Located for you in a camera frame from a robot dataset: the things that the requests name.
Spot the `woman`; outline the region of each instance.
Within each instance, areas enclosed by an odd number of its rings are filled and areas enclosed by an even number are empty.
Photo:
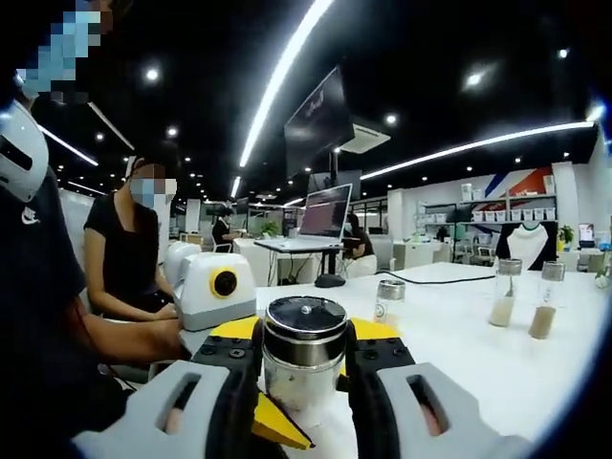
[[[376,255],[374,254],[370,238],[360,228],[360,220],[357,215],[351,212],[346,216],[344,230],[348,233],[349,237],[359,240],[354,249],[349,249],[344,254],[349,259],[344,263],[344,277],[349,279],[374,274],[378,267]]]
[[[231,244],[231,241],[242,235],[238,231],[230,231],[232,215],[233,210],[231,210],[231,208],[222,208],[219,218],[217,219],[217,223],[215,223],[214,227],[212,228],[212,237],[215,244],[217,246],[224,245],[224,247],[217,249],[218,252],[230,252],[231,246],[228,246],[227,244]]]
[[[158,266],[154,202],[176,191],[179,168],[179,155],[170,144],[152,148],[136,158],[119,191],[96,199],[92,206],[84,226],[85,276],[90,302],[105,317],[176,317],[169,302],[172,287]]]

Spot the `screw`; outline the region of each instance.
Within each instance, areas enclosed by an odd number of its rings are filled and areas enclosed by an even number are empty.
[[[229,351],[229,356],[233,359],[242,359],[245,357],[245,351],[242,349],[232,349]]]

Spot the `white shirt display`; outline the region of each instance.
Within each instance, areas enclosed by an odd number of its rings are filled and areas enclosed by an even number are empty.
[[[548,232],[538,225],[534,229],[526,229],[523,225],[508,236],[510,257],[523,262],[523,270],[529,270],[548,241]]]

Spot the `beige liquid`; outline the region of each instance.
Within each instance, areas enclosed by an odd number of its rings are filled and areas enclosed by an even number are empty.
[[[504,296],[499,298],[489,317],[489,323],[496,327],[507,327],[510,325],[510,317],[513,314],[514,298],[511,296]]]
[[[534,321],[529,327],[529,334],[535,339],[546,339],[551,332],[553,319],[555,318],[555,308],[550,306],[540,306],[535,310]]]

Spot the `yellow circular eye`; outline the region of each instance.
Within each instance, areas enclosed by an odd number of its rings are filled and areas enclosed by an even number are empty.
[[[238,287],[236,271],[230,267],[219,268],[210,275],[210,291],[217,298],[227,298]]]

